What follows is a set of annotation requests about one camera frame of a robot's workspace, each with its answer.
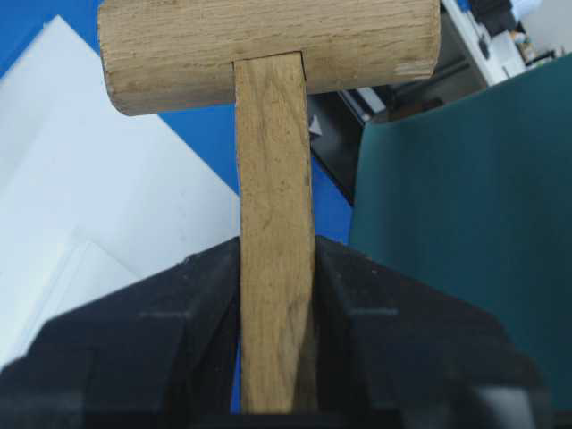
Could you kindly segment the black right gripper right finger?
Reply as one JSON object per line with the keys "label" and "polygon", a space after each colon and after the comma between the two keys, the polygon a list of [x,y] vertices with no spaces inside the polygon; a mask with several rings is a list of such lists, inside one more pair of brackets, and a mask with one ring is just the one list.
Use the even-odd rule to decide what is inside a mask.
{"label": "black right gripper right finger", "polygon": [[491,313],[339,242],[315,247],[318,411],[298,428],[550,428],[535,362]]}

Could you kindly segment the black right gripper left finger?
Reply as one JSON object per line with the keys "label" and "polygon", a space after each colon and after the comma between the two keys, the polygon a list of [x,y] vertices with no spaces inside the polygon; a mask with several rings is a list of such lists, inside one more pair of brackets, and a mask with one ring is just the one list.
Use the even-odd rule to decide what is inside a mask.
{"label": "black right gripper left finger", "polygon": [[2,370],[2,427],[188,428],[228,414],[239,277],[232,239],[48,320]]}

